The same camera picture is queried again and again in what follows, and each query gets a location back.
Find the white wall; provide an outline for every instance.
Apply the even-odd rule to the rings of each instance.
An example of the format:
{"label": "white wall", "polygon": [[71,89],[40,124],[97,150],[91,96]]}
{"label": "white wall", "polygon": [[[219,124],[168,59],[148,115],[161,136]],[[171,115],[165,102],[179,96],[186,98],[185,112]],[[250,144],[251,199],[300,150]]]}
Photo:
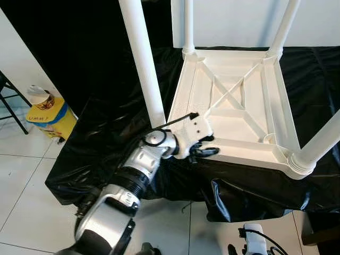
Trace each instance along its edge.
{"label": "white wall", "polygon": [[49,90],[57,97],[61,95],[54,87],[37,60],[28,50],[16,30],[0,9],[0,70],[27,98],[27,88],[34,84]]}
{"label": "white wall", "polygon": [[[288,0],[193,0],[195,46],[266,47]],[[174,47],[184,44],[184,0],[172,0]],[[301,0],[285,46],[340,45],[340,0]]]}

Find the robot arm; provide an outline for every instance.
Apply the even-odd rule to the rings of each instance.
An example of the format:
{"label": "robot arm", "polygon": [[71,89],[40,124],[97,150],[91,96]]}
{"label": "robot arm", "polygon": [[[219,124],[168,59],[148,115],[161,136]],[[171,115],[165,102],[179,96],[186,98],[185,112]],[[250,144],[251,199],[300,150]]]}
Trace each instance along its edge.
{"label": "robot arm", "polygon": [[142,137],[115,172],[114,181],[102,189],[97,201],[81,219],[75,232],[75,245],[57,255],[124,254],[135,227],[132,217],[140,207],[140,199],[154,178],[161,158],[184,159],[190,154],[206,157],[218,153],[218,148],[198,149],[199,141],[213,139],[207,119],[198,114],[185,117],[190,119],[176,132],[161,129],[171,124],[168,123]]}

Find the black chair leg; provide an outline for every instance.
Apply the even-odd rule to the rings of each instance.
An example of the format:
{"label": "black chair leg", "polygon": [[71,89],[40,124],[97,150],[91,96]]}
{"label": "black chair leg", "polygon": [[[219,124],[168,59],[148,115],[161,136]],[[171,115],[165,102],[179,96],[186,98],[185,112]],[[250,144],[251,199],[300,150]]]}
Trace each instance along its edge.
{"label": "black chair leg", "polygon": [[18,91],[18,89],[13,85],[13,83],[11,83],[9,79],[7,79],[3,72],[0,71],[0,75],[5,79],[5,82],[8,83],[8,85],[5,85],[5,87],[14,90],[29,107],[32,107],[31,103],[26,99],[26,97],[23,96],[22,93],[20,93],[20,91]]}
{"label": "black chair leg", "polygon": [[20,120],[18,119],[18,117],[16,116],[16,114],[14,113],[14,111],[12,111],[12,109],[10,108],[10,106],[8,105],[8,103],[6,102],[5,98],[0,95],[0,100],[2,101],[2,103],[6,106],[7,110],[11,113],[12,117],[15,119],[15,121],[17,122],[17,124],[20,126],[20,128],[22,129],[22,131],[25,134],[28,134],[27,130],[25,129],[25,127],[21,124]]}

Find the black stool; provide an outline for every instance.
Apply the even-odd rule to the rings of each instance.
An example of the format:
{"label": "black stool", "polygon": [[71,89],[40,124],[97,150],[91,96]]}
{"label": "black stool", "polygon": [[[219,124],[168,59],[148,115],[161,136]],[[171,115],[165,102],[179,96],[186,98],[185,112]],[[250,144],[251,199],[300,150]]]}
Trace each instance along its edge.
{"label": "black stool", "polygon": [[[7,97],[3,97],[1,95],[1,91],[3,90],[3,88],[9,88],[12,89],[16,92],[15,95],[11,95],[11,96],[7,96]],[[3,104],[5,105],[5,107],[7,108],[7,110],[10,112],[10,116],[6,116],[6,117],[1,117],[0,120],[4,120],[6,118],[14,118],[15,121],[17,122],[17,124],[20,126],[20,128],[22,129],[22,131],[25,134],[28,134],[27,130],[25,129],[25,127],[21,124],[20,120],[18,119],[18,117],[15,115],[14,111],[10,108],[10,106],[8,105],[8,103],[6,102],[6,98],[10,98],[10,97],[17,97],[20,96],[22,98],[22,100],[24,100],[26,102],[26,104],[28,104],[29,107],[31,107],[32,105],[30,104],[30,102],[28,102],[28,100],[22,95],[22,93],[20,93],[18,91],[18,89],[13,85],[13,83],[11,83],[9,81],[9,79],[7,79],[7,77],[0,71],[0,100],[3,102]]]}

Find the white lid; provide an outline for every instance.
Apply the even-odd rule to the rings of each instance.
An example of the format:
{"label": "white lid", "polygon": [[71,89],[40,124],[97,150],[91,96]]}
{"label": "white lid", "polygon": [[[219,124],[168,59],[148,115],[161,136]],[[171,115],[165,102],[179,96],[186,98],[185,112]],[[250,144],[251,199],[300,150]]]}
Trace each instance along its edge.
{"label": "white lid", "polygon": [[36,85],[31,85],[27,93],[30,95],[29,101],[33,105],[41,104],[49,97],[49,93]]}

